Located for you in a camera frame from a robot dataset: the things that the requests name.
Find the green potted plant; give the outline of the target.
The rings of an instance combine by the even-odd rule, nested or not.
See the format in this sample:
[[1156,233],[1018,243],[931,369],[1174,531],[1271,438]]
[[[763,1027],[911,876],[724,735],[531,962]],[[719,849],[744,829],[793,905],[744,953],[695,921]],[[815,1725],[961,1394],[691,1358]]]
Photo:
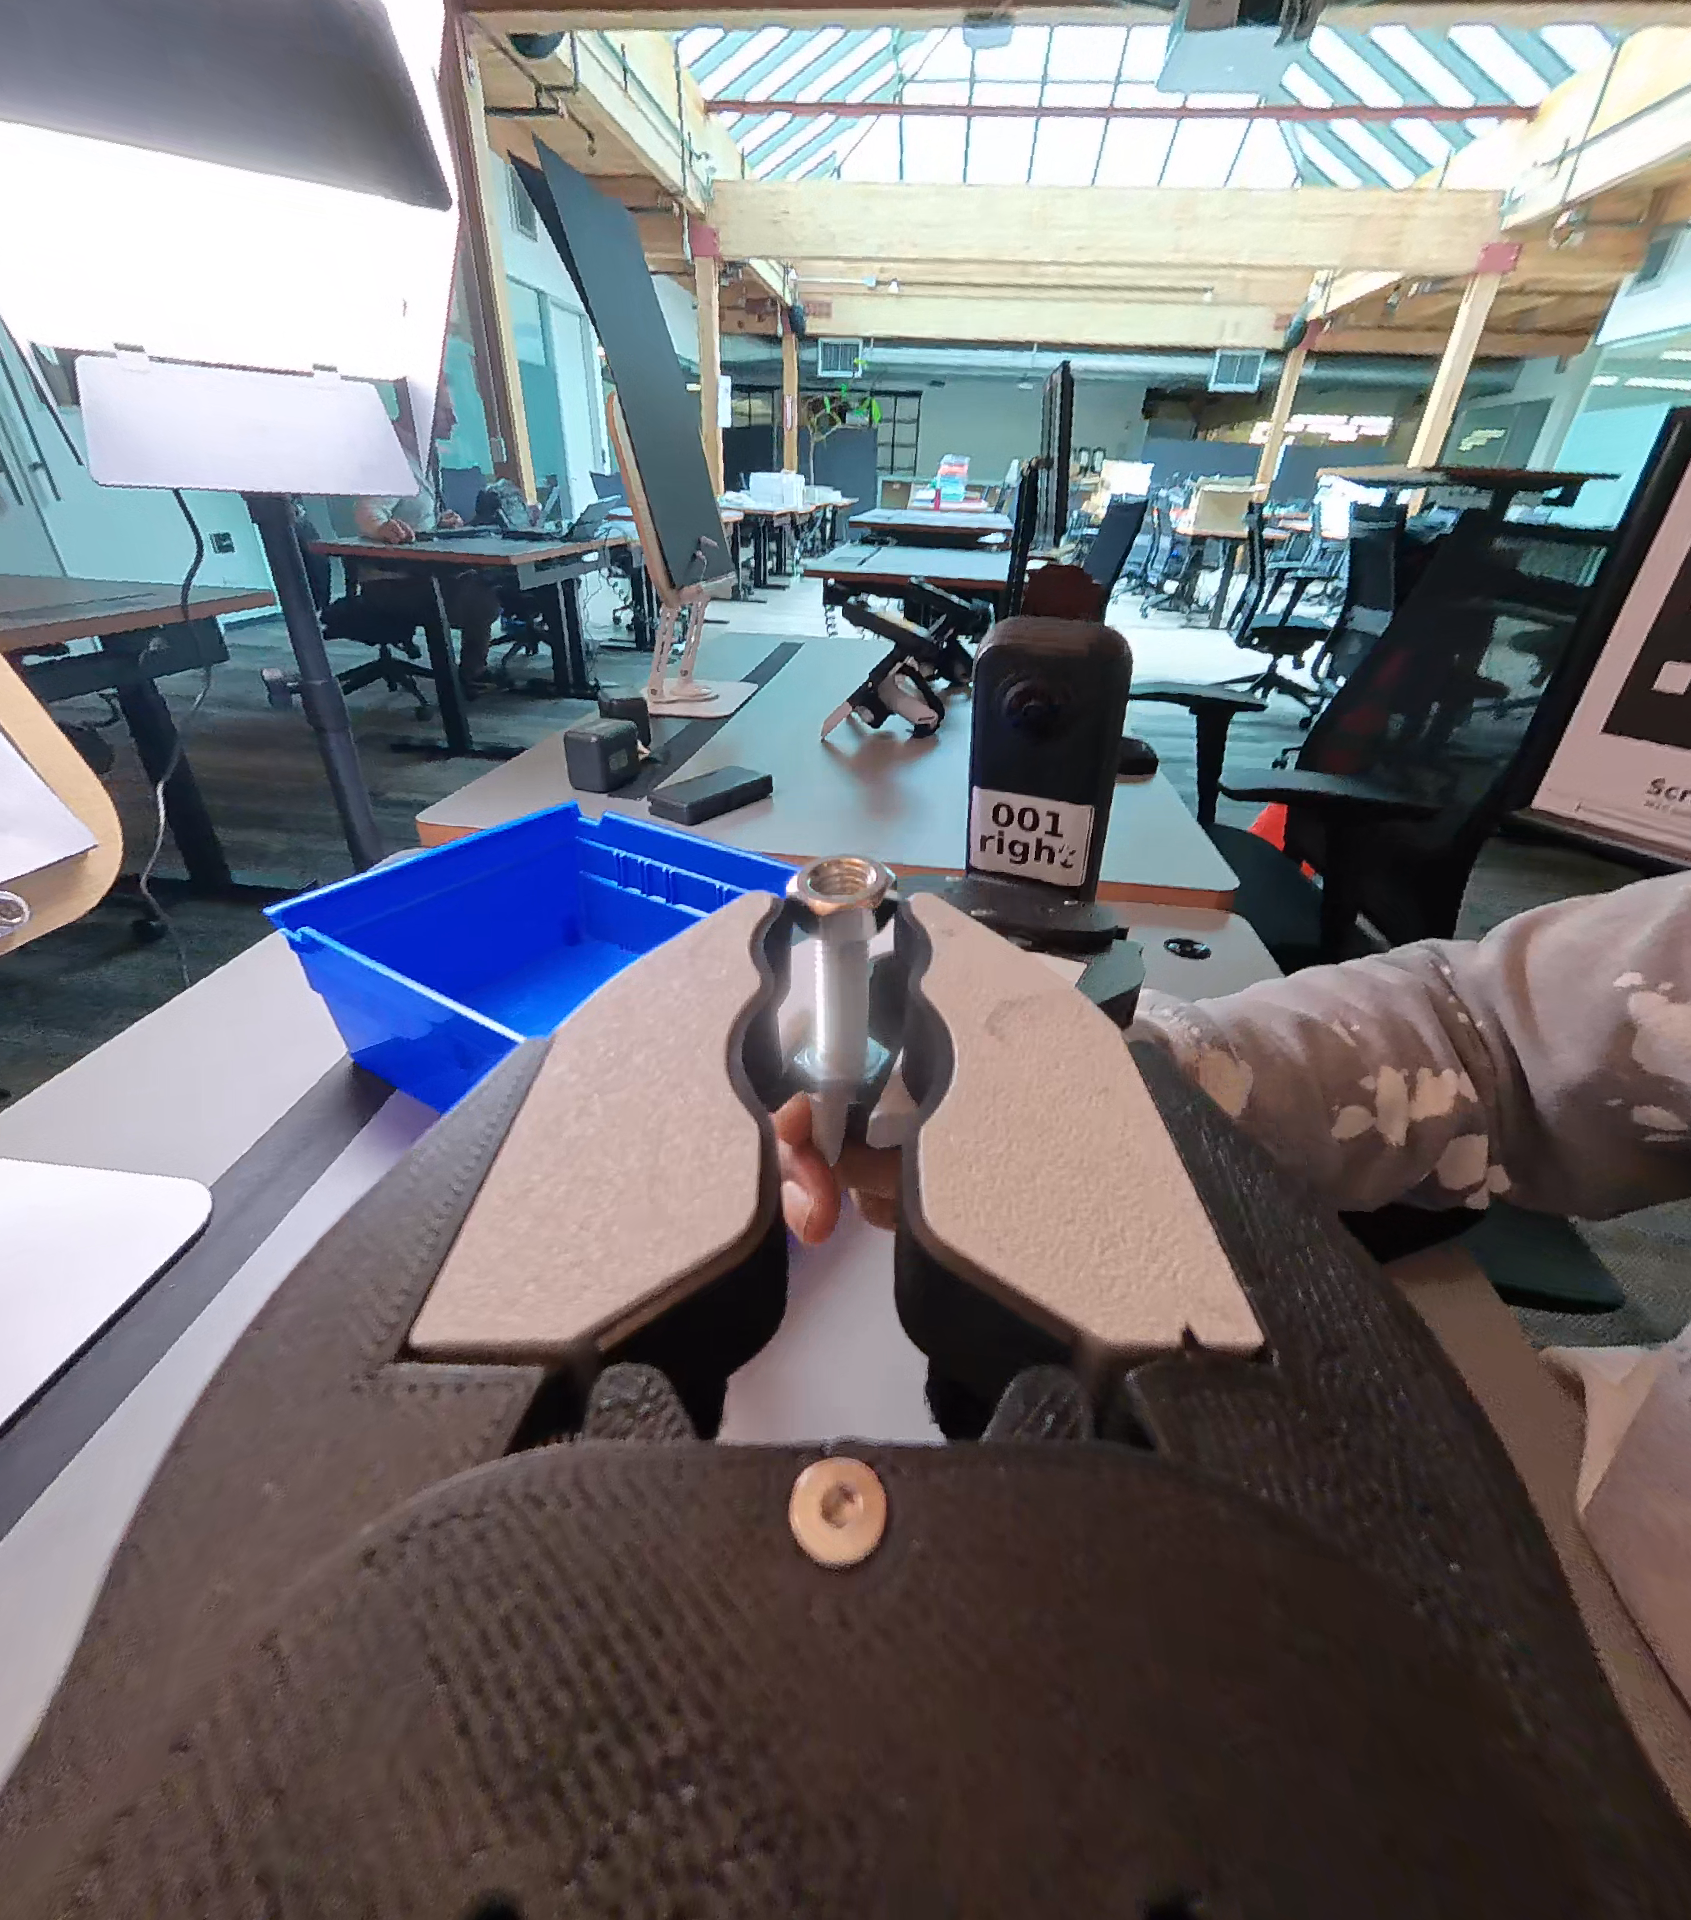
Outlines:
[[808,408],[808,479],[845,494],[856,504],[878,499],[878,424],[882,403],[870,387],[834,382],[804,396]]

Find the grey neighbouring desk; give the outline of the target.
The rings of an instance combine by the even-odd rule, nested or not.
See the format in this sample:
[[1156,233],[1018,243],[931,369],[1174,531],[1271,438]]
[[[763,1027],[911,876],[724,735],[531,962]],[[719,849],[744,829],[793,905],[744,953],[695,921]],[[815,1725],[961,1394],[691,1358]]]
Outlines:
[[[901,726],[864,735],[856,718],[820,735],[820,718],[873,659],[870,637],[793,642],[793,655],[691,757],[665,743],[665,779],[715,765],[776,779],[767,800],[715,818],[701,835],[788,862],[864,851],[901,876],[955,876],[967,868],[972,696],[946,696],[935,740],[911,740]],[[1233,869],[1180,795],[1155,775],[1111,798],[1100,895],[1228,911]]]

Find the person's right hand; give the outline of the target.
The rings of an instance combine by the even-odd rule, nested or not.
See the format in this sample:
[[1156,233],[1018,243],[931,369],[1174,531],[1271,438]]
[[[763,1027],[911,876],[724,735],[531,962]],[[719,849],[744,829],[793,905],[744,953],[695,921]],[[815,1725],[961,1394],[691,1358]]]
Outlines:
[[808,1091],[776,1109],[771,1137],[781,1152],[782,1228],[804,1245],[829,1241],[849,1210],[863,1213],[873,1229],[897,1229],[897,1150],[845,1146],[839,1164],[829,1164],[815,1150],[815,1113]]

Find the framed checkered marker sign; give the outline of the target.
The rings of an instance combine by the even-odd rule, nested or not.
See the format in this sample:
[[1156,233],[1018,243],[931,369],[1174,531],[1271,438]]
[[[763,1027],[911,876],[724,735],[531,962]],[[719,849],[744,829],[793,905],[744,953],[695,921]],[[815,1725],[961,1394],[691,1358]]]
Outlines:
[[1507,800],[1534,829],[1691,868],[1691,405],[1650,444]]

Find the person's right forearm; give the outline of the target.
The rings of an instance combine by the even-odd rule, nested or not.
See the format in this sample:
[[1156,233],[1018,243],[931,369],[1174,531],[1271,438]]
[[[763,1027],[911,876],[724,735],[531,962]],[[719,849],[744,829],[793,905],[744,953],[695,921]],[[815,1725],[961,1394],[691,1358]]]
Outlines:
[[1691,1198],[1691,869],[1223,1000],[1135,1040],[1346,1213]]

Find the black mesh office chair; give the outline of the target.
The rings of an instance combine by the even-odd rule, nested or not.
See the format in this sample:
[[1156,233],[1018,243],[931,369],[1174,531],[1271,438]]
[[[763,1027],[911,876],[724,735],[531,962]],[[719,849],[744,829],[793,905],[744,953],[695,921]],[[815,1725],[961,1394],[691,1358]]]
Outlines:
[[1613,529],[1462,512],[1290,765],[1228,765],[1245,691],[1131,690],[1195,714],[1195,818],[1223,859],[1263,800],[1290,800],[1290,851],[1316,881],[1233,885],[1277,971],[1452,936],[1610,546]]

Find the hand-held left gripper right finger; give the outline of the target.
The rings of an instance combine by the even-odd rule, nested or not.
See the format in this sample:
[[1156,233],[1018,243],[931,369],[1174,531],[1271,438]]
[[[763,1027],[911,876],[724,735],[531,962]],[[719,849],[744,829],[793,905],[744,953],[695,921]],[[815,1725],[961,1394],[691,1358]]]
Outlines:
[[1089,966],[942,895],[894,921],[911,1131],[894,1302],[942,1430],[1058,1367],[1103,1407],[1156,1358],[1263,1358],[1266,1333]]

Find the wooden-top office desk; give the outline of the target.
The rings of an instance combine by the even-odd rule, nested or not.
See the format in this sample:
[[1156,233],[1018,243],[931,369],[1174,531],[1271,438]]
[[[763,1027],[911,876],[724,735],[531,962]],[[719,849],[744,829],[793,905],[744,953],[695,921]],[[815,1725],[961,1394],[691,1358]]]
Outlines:
[[90,585],[0,572],[0,652],[44,702],[117,702],[144,779],[170,775],[166,819],[187,868],[179,896],[280,902],[289,887],[235,881],[208,800],[187,765],[166,680],[229,659],[217,617],[273,612],[264,588]]
[[340,691],[391,690],[436,718],[436,740],[399,740],[412,757],[506,762],[513,747],[478,743],[458,683],[458,629],[448,625],[440,578],[483,572],[531,603],[531,634],[546,642],[546,680],[520,691],[573,702],[593,696],[593,655],[584,629],[584,572],[607,563],[607,544],[537,544],[478,529],[428,531],[416,544],[306,539],[300,544],[316,612],[326,637],[363,648],[363,664],[338,675]]

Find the idle black gripper tool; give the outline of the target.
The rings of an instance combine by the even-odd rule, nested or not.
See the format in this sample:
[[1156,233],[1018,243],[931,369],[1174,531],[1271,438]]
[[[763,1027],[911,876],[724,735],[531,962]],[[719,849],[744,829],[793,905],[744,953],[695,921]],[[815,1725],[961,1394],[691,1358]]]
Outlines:
[[873,735],[894,714],[911,740],[935,740],[946,718],[940,690],[972,690],[973,642],[992,629],[992,612],[931,585],[920,585],[916,598],[923,621],[887,617],[863,591],[839,605],[856,634],[882,637],[887,652],[850,690],[850,696],[823,714],[820,740],[829,740],[845,718]]

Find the row of black office chairs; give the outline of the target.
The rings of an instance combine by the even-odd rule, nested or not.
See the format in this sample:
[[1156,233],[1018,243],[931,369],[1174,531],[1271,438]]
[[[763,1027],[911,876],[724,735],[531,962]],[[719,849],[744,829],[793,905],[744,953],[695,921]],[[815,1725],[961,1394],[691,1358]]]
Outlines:
[[1116,591],[1139,612],[1185,612],[1241,637],[1253,625],[1324,617],[1346,598],[1353,521],[1396,494],[1324,474],[1308,504],[1233,479],[1168,482],[1147,496]]

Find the black light stand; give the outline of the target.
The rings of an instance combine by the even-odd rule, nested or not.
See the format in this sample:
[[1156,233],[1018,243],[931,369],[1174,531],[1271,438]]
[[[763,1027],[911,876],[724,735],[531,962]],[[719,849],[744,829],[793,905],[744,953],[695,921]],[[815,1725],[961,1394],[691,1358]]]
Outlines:
[[242,494],[242,496],[273,572],[273,591],[280,591],[283,625],[294,655],[294,702],[306,709],[306,726],[316,735],[316,747],[326,775],[326,795],[332,795],[338,826],[351,851],[351,869],[368,869],[372,862],[383,862],[383,829],[379,829],[363,765],[351,740],[351,709],[326,664],[326,637],[316,612],[290,496],[283,494]]

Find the ceiling projector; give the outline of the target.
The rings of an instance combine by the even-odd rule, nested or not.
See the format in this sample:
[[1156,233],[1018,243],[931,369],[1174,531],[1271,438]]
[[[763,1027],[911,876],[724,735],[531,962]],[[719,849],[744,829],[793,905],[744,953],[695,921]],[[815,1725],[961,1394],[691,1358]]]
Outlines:
[[1321,0],[1180,0],[1156,90],[1266,99],[1308,50],[1321,8]]

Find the silver hex bolt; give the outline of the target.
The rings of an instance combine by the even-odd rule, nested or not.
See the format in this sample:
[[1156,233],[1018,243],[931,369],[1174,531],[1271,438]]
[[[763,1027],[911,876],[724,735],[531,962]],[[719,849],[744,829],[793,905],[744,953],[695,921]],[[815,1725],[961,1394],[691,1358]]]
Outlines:
[[873,859],[834,851],[788,881],[788,911],[808,936],[815,971],[820,1047],[863,1055],[870,1040],[870,944],[894,869]]

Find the blue plastic bin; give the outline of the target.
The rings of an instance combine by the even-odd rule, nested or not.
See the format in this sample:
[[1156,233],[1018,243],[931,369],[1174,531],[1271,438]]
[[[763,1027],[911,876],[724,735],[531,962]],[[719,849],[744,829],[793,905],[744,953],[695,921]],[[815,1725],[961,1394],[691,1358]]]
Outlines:
[[273,902],[357,1065],[432,1113],[611,977],[793,868],[636,818],[529,813]]

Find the black flat box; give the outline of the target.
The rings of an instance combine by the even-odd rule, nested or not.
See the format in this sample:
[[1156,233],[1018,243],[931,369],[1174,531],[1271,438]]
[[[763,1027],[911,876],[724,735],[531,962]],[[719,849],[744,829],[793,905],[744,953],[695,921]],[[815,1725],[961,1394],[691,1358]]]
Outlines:
[[776,795],[771,769],[715,765],[715,769],[691,775],[691,779],[658,786],[651,798],[648,798],[648,813],[665,826],[691,829],[691,826],[706,826],[715,818],[767,800],[771,795]]

